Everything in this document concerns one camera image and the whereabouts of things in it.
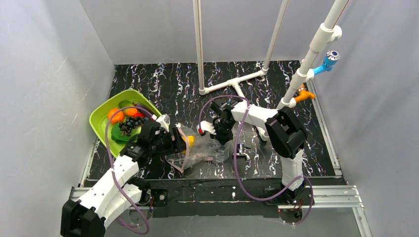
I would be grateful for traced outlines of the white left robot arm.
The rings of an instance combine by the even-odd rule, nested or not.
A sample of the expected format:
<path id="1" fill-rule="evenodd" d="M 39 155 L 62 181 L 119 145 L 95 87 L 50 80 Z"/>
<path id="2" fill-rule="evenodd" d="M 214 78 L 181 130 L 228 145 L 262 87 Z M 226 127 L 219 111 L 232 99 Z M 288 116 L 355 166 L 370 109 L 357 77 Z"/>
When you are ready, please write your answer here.
<path id="1" fill-rule="evenodd" d="M 60 234 L 63 237 L 102 237 L 109 225 L 131 206 L 138 208 L 142 193 L 150 184 L 136 177 L 139 161 L 153 155 L 189 153 L 191 136 L 180 126 L 162 121 L 146 121 L 140 133 L 133 135 L 110 169 L 77 200 L 62 207 Z"/>

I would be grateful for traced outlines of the dark fake grape bunch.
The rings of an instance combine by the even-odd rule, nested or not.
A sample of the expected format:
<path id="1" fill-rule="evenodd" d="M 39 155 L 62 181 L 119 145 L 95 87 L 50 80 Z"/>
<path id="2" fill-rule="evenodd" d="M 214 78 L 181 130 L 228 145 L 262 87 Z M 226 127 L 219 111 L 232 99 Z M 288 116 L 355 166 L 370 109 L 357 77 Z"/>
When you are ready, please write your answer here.
<path id="1" fill-rule="evenodd" d="M 118 125 L 121 135 L 130 136 L 135 129 L 141 127 L 148 120 L 149 118 L 147 117 L 128 117 L 125 121 L 120 122 Z"/>

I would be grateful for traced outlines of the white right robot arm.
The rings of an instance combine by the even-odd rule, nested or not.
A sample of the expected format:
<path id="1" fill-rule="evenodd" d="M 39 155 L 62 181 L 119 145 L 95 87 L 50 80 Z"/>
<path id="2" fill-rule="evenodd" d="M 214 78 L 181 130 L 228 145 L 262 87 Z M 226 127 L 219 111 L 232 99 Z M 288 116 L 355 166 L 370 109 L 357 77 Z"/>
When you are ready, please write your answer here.
<path id="1" fill-rule="evenodd" d="M 300 198 L 305 180 L 302 171 L 302 156 L 308 137 L 306 129 L 291 108 L 279 110 L 263 108 L 251 104 L 240 96 L 217 96 L 207 102 L 217 114 L 212 123 L 200 121 L 197 129 L 201 135 L 209 133 L 220 144 L 233 140 L 232 128 L 239 122 L 261 127 L 268 134 L 268 140 L 281 158 L 282 179 L 277 194 L 262 198 L 262 201 L 281 201 L 292 203 Z"/>

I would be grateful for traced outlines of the yellow green fake mango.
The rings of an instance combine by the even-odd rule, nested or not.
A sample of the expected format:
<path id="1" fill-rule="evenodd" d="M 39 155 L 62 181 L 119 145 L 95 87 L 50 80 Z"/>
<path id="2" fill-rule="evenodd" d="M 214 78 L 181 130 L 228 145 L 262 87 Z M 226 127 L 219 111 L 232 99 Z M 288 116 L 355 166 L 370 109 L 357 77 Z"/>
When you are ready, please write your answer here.
<path id="1" fill-rule="evenodd" d="M 138 113 L 137 108 L 133 108 L 134 104 L 129 100 L 122 100 L 119 102 L 118 105 L 119 105 L 119 108 L 127 107 L 127 109 L 122 110 L 123 114 L 127 117 L 133 117 L 135 114 Z"/>

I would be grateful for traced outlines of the purple fake eggplant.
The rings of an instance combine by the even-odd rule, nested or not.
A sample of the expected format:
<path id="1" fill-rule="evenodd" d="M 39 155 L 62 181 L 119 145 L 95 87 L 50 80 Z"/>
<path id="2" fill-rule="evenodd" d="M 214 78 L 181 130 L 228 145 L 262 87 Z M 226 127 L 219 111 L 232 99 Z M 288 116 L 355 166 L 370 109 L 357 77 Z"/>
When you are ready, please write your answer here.
<path id="1" fill-rule="evenodd" d="M 137 107 L 138 112 L 141 113 L 145 118 L 150 118 L 154 115 L 152 110 L 150 110 L 141 103 L 137 103 L 135 104 L 135 106 Z"/>

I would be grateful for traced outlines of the clear zip top bag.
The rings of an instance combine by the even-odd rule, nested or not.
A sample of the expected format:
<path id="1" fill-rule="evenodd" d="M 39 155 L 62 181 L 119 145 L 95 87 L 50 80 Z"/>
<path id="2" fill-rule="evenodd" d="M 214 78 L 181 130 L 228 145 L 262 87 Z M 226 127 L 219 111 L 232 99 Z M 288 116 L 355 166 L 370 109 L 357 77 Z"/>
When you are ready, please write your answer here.
<path id="1" fill-rule="evenodd" d="M 182 136 L 195 136 L 195 143 L 192 149 L 186 149 L 185 152 L 165 156 L 165 160 L 181 173 L 201 161 L 210 161 L 218 164 L 229 158 L 230 151 L 227 144 L 221 145 L 209 135 L 201 136 L 199 133 L 180 123 L 177 123 L 175 127 L 178 128 Z"/>

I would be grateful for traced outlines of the yellow fake fruit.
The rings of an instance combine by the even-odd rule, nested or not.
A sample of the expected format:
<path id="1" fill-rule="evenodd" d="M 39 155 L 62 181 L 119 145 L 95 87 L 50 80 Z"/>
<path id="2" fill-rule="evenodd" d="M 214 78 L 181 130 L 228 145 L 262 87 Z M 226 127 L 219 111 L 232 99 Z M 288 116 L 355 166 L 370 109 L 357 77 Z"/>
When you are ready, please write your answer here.
<path id="1" fill-rule="evenodd" d="M 193 135 L 183 136 L 183 140 L 189 146 L 189 149 L 192 149 L 193 144 L 195 143 L 195 136 Z"/>

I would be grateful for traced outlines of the green fake leafy vegetable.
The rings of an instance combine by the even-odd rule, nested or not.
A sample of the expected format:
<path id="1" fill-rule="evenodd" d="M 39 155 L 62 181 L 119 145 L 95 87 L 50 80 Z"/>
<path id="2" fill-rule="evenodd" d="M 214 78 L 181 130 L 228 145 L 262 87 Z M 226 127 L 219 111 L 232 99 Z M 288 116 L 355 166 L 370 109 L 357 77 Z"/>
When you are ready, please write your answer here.
<path id="1" fill-rule="evenodd" d="M 118 144 L 128 142 L 132 136 L 139 134 L 141 131 L 141 127 L 138 126 L 131 131 L 131 134 L 127 134 L 121 131 L 120 124 L 120 122 L 114 124 L 111 129 L 111 139 Z"/>

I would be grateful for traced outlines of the red fake apple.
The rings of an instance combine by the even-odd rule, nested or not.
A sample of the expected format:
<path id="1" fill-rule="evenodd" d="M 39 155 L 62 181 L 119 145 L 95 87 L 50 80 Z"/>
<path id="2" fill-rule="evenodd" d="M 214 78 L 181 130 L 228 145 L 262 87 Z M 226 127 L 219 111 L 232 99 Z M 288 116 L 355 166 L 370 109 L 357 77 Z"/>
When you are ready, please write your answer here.
<path id="1" fill-rule="evenodd" d="M 136 113 L 132 116 L 134 119 L 141 119 L 144 118 L 144 115 L 142 113 Z"/>

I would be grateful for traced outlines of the orange fake fruit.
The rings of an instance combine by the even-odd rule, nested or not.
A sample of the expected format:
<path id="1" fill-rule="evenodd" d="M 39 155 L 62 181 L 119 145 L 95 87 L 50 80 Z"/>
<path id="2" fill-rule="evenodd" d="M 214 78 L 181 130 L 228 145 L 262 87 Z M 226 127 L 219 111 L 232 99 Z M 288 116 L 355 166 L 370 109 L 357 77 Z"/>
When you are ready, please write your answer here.
<path id="1" fill-rule="evenodd" d="M 118 122 L 123 122 L 125 119 L 125 115 L 123 111 L 119 111 L 119 108 L 114 108 L 108 112 L 107 118 L 111 124 L 116 124 Z"/>

